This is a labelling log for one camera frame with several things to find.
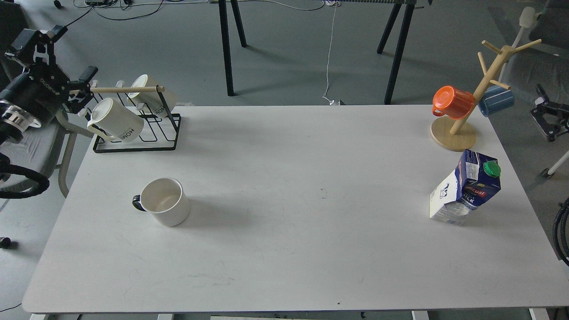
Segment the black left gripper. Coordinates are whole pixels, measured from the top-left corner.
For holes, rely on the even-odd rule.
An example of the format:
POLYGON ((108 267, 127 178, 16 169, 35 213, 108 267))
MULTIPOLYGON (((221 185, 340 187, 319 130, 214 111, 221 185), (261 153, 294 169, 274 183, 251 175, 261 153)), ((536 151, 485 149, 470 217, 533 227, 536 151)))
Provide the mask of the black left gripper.
POLYGON ((22 30, 4 53, 24 69, 1 92, 1 103, 7 111, 24 118, 25 126, 49 123, 64 102, 67 113, 78 114, 94 97, 91 80, 98 67, 88 66, 78 80, 70 81, 56 63, 54 44, 67 30, 65 25, 55 25, 46 32, 22 30))

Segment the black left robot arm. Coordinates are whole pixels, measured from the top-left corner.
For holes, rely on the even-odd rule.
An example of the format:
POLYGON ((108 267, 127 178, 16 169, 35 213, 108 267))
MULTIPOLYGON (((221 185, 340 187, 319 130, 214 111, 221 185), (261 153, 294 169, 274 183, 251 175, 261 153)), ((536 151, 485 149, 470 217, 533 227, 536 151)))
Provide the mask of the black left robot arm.
POLYGON ((25 199, 49 188, 63 128, 54 121, 63 112, 77 114, 93 99, 91 80, 97 68, 87 67, 71 80, 57 65, 54 45, 67 32, 24 29, 5 56, 23 67, 1 91, 1 198, 25 199))

